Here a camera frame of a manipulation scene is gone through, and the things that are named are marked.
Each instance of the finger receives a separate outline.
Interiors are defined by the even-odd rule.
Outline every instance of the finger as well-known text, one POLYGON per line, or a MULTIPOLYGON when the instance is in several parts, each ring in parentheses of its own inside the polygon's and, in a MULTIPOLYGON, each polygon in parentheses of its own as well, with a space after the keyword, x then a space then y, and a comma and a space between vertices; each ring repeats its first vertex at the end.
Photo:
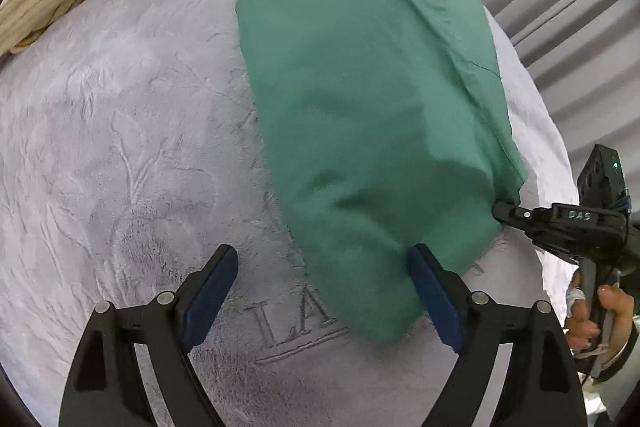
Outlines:
POLYGON ((584 321, 589 318, 589 305, 584 299, 578 299, 571 306, 571 315, 577 321, 584 321))
POLYGON ((569 332, 582 339, 592 339, 600 333, 597 325, 589 320, 579 321, 575 317, 566 320, 566 327, 569 332))
POLYGON ((616 312, 616 315, 624 315, 625 317, 633 317, 634 315, 634 298, 616 286, 600 286, 598 299, 604 309, 616 312))
POLYGON ((634 327, 633 317, 628 315, 616 315, 613 320, 613 329, 609 337, 609 356, 606 361, 615 357, 625 346, 631 336, 631 330, 634 327))
POLYGON ((567 333, 564 337, 566 338, 566 343, 569 344, 569 348, 574 351, 583 351, 591 347, 591 343, 587 339, 576 337, 571 333, 567 333))

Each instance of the blue gripper pad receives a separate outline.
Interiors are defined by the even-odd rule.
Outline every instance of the blue gripper pad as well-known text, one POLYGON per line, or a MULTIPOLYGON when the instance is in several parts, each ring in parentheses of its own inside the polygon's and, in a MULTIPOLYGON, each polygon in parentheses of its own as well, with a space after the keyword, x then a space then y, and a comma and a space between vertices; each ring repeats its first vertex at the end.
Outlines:
POLYGON ((444 271, 425 245, 416 245, 409 251, 409 275, 440 340, 460 354, 466 343, 463 317, 460 313, 460 307, 465 306, 465 290, 468 292, 466 285, 457 274, 444 271), (454 291, 462 290, 460 295, 449 296, 443 286, 443 279, 449 279, 454 283, 454 291))
POLYGON ((207 338, 222 303, 238 275, 238 253, 221 245, 205 267, 189 274, 180 289, 176 305, 177 330, 185 353, 207 338))

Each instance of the metal screw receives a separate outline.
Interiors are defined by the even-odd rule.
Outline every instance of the metal screw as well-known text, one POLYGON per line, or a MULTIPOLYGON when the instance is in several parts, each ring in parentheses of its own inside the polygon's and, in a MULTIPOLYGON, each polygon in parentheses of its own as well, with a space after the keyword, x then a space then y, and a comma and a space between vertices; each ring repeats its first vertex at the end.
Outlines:
POLYGON ((109 301, 98 302, 95 305, 95 312, 106 313, 107 311, 109 311, 109 308, 111 308, 111 303, 109 301))
POLYGON ((158 302, 163 306, 166 306, 167 304, 171 304, 174 301, 174 298, 175 296, 173 292, 162 292, 158 296, 158 302))
POLYGON ((484 292, 473 292, 471 294, 471 300, 483 306, 489 302, 489 295, 484 292))
POLYGON ((538 308, 538 311, 543 314, 549 314, 551 313, 551 311, 553 311, 551 304, 546 301, 538 301, 538 303, 536 304, 536 308, 538 308))

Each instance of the green cloth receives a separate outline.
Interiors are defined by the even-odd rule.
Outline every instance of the green cloth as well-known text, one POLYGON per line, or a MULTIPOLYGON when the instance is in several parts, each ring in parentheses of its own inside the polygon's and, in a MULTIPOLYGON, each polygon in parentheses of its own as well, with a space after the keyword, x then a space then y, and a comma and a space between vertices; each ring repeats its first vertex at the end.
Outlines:
POLYGON ((406 268, 426 243, 465 272, 518 201, 480 0, 238 0, 240 43, 275 195, 312 283, 367 339, 422 313, 406 268))

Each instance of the white vertical blinds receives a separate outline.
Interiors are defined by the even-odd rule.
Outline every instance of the white vertical blinds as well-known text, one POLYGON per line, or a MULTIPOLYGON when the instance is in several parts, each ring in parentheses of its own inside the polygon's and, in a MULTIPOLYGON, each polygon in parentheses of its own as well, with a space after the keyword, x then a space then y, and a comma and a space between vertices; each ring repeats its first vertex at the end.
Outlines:
POLYGON ((538 86, 574 175, 594 143, 617 149, 639 210, 640 0, 482 1, 538 86))

